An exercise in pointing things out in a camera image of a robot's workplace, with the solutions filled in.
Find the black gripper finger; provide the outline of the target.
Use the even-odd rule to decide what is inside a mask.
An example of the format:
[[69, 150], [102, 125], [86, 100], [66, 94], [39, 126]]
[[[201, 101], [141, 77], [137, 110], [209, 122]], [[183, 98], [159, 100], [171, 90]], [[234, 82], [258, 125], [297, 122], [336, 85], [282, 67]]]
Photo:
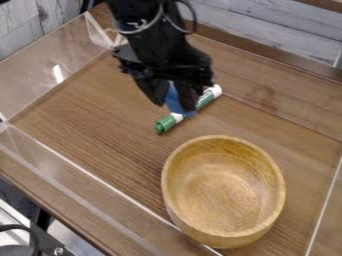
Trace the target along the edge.
[[169, 82], [155, 77], [135, 77], [134, 81], [150, 101], [155, 105], [163, 106], [169, 91]]
[[203, 95], [205, 86], [195, 80], [178, 80], [175, 87], [174, 112], [193, 112], [197, 110], [199, 97]]

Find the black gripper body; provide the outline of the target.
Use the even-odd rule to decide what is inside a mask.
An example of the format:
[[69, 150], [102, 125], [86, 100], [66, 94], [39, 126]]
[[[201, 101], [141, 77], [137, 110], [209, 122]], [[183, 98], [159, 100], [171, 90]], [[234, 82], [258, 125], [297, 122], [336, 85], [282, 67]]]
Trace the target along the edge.
[[119, 33], [127, 43], [113, 49], [126, 72], [137, 79], [171, 80], [190, 87], [213, 85], [213, 60], [170, 23]]

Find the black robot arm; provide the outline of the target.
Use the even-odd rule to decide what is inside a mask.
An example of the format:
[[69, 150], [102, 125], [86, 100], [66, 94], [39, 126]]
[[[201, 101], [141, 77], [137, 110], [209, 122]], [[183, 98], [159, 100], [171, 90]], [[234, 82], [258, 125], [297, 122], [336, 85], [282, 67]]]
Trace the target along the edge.
[[114, 50], [121, 69], [158, 106], [175, 113], [197, 110], [198, 99], [214, 85], [211, 57], [187, 41], [179, 11], [189, 0], [106, 0], [118, 33], [129, 44]]

